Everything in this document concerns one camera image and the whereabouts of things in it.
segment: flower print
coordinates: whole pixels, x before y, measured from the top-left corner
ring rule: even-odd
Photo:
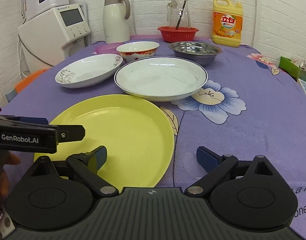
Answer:
[[[208,80],[205,85],[190,97],[172,101],[171,104],[183,111],[199,110],[215,124],[223,124],[228,114],[239,115],[246,110],[246,104],[239,99],[236,91]]]
[[[264,57],[261,54],[252,53],[251,55],[248,55],[247,57],[256,60],[256,64],[260,68],[271,67],[271,73],[273,75],[277,75],[280,72],[280,70],[272,62],[270,62],[266,57]]]

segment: white bowl with red pattern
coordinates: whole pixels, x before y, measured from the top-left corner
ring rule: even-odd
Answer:
[[[160,44],[154,41],[136,41],[120,45],[116,50],[126,63],[130,63],[138,59],[154,57],[159,46]]]

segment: white thermos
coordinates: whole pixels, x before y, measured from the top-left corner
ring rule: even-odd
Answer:
[[[129,0],[105,0],[103,26],[105,42],[124,42],[130,39],[130,30],[126,20],[130,17]]]

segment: straw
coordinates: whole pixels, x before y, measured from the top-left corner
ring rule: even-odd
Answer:
[[[180,24],[180,22],[181,22],[185,4],[186,4],[186,0],[184,1],[183,8],[182,8],[182,11],[181,11],[181,16],[179,17],[178,22],[177,22],[177,25],[176,25],[176,30],[178,30],[179,24]]]

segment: orange chair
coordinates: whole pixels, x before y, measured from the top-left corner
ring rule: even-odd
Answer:
[[[19,83],[15,85],[15,90],[17,93],[20,93],[24,88],[26,88],[29,84],[31,84],[38,76],[40,76],[45,71],[49,70],[49,68],[44,68],[41,70],[38,70],[31,75],[29,75],[27,78],[23,79]]]

